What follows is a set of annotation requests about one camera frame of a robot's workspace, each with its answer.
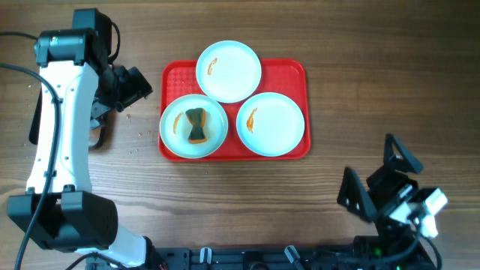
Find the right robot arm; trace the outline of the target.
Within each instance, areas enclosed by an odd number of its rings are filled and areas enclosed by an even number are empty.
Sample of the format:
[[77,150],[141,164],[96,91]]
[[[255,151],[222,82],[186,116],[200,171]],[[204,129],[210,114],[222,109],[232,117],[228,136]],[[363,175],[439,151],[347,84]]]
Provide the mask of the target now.
[[438,187],[421,188],[411,173],[422,163],[393,134],[385,136],[383,165],[361,181],[346,167],[337,203],[376,227],[377,235],[358,236],[351,250],[336,253],[337,263],[359,269],[441,269],[441,256],[433,262],[422,247],[438,235],[435,217],[447,205]]

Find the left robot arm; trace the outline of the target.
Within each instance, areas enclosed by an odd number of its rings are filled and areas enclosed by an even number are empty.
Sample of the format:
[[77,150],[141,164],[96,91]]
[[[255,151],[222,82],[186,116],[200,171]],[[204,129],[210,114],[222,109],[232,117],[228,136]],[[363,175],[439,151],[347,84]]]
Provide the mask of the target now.
[[8,217],[24,242],[78,253],[120,269],[160,269],[152,241],[119,224],[115,203],[95,195],[89,174],[89,136],[106,115],[152,93],[136,68],[113,64],[117,25],[95,8],[73,13],[69,29],[43,31],[34,45],[41,92],[34,166],[25,193],[7,201]]

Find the orange green sponge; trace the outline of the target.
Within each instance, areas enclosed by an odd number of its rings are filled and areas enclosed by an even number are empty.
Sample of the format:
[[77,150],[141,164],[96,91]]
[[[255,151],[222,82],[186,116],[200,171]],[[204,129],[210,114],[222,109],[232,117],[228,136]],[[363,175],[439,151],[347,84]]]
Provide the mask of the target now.
[[192,125],[188,142],[190,144],[200,144],[207,141],[204,133],[206,123],[206,110],[203,108],[189,109],[186,111],[187,120]]

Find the white plate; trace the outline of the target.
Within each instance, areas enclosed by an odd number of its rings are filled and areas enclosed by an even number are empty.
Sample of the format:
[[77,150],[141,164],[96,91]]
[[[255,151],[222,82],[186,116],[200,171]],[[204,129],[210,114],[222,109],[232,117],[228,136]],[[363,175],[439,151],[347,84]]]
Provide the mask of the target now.
[[241,142],[253,153],[267,158],[291,152],[306,130],[299,105],[275,92],[256,94],[246,100],[235,124]]
[[[190,144],[188,137],[192,125],[186,111],[203,108],[206,121],[203,128],[207,141]],[[224,108],[215,100],[202,94],[188,94],[175,99],[160,117],[160,138],[165,147],[180,158],[204,158],[220,148],[229,130]]]
[[262,66],[257,54],[246,44],[222,40],[200,54],[195,75],[205,95],[217,102],[233,104],[257,90]]

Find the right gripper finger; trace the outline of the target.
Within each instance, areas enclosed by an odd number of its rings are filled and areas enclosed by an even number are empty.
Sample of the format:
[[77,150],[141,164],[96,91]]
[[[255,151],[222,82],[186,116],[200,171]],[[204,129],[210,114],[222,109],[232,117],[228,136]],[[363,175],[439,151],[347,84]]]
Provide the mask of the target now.
[[337,203],[365,222],[371,223],[375,221],[377,208],[365,190],[356,171],[350,167],[344,169]]
[[383,164],[403,173],[419,174],[424,169],[423,164],[391,133],[385,135]]

